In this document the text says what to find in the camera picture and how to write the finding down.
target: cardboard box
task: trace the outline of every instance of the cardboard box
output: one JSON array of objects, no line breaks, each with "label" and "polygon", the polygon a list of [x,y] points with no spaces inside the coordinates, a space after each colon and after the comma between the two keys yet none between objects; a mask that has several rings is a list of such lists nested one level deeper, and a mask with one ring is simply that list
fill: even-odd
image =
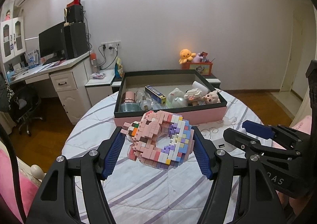
[{"label": "cardboard box", "polygon": [[[195,70],[126,72],[122,78],[114,111],[116,125],[123,126],[124,122],[132,123],[133,121],[140,121],[145,113],[145,111],[119,112],[122,95],[126,91],[133,91],[134,93],[140,89],[144,91],[145,86],[151,85],[154,89],[167,97],[167,95],[175,88],[179,88],[183,92],[192,89],[194,81],[206,86],[210,91],[215,90],[214,87]],[[221,103],[160,110],[180,114],[184,119],[189,120],[191,125],[198,125],[222,120],[226,113],[227,101],[221,94],[219,94],[219,99]]]},{"label": "cardboard box", "polygon": [[182,64],[182,69],[194,69],[199,74],[204,76],[211,76],[211,68],[212,68],[212,62],[200,62],[200,63],[186,62]]}]

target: pixel block toy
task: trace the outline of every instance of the pixel block toy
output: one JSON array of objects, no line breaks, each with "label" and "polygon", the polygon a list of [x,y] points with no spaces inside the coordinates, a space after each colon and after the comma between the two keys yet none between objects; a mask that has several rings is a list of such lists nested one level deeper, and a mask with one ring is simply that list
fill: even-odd
[{"label": "pixel block toy", "polygon": [[[168,170],[188,159],[194,148],[194,130],[181,115],[165,111],[146,112],[141,121],[124,123],[121,133],[132,143],[128,149],[129,159],[137,159],[144,165]],[[168,135],[170,143],[164,149],[156,147],[156,140]]]}]

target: white bedsheet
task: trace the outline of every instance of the white bedsheet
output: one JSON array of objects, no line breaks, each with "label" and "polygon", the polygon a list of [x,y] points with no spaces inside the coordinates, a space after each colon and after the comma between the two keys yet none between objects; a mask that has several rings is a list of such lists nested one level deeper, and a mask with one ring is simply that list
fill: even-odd
[{"label": "white bedsheet", "polygon": [[[206,139],[222,138],[225,129],[238,129],[243,121],[261,123],[260,119],[241,101],[220,91],[227,100],[227,112],[222,121],[198,126]],[[115,130],[114,109],[118,93],[93,106],[77,123],[69,135],[62,154],[66,158],[80,157],[109,139]],[[272,140],[260,139],[271,146]],[[194,153],[187,162],[168,171],[158,170],[127,159],[130,143],[125,141],[117,165],[103,183],[111,212],[118,224],[193,224],[199,219],[212,181],[200,172]],[[232,156],[244,157],[235,149]],[[81,190],[80,177],[75,178],[80,218],[89,223]],[[238,177],[234,177],[231,198],[224,223],[232,221],[238,192]]]}]

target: orange plush octopus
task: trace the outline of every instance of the orange plush octopus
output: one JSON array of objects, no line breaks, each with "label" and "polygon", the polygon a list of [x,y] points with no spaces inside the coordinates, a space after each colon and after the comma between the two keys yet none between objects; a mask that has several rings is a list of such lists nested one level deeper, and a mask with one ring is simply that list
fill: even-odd
[{"label": "orange plush octopus", "polygon": [[182,63],[186,63],[187,60],[188,61],[191,61],[193,60],[194,56],[196,55],[196,53],[191,53],[190,50],[188,49],[183,49],[180,51],[180,60],[179,60],[179,63],[182,64]]}]

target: blue gripper pad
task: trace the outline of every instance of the blue gripper pad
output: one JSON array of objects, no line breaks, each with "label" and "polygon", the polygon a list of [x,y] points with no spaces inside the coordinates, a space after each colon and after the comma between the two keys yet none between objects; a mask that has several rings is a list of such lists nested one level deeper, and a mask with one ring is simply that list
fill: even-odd
[{"label": "blue gripper pad", "polygon": [[265,140],[272,139],[274,137],[274,132],[269,126],[264,126],[250,120],[245,120],[242,124],[242,128],[245,128],[247,133],[256,135]]},{"label": "blue gripper pad", "polygon": [[107,177],[110,176],[112,172],[114,171],[114,168],[119,158],[125,138],[126,138],[126,135],[118,132],[117,136],[112,141],[111,147],[104,161],[104,168],[102,171],[103,178],[107,179]]},{"label": "blue gripper pad", "polygon": [[196,160],[198,162],[200,171],[203,175],[205,175],[208,179],[211,179],[212,177],[212,171],[210,169],[210,158],[204,149],[204,146],[202,145],[201,140],[197,136],[196,130],[194,132],[193,139],[195,140],[194,143],[194,154],[196,157]]}]

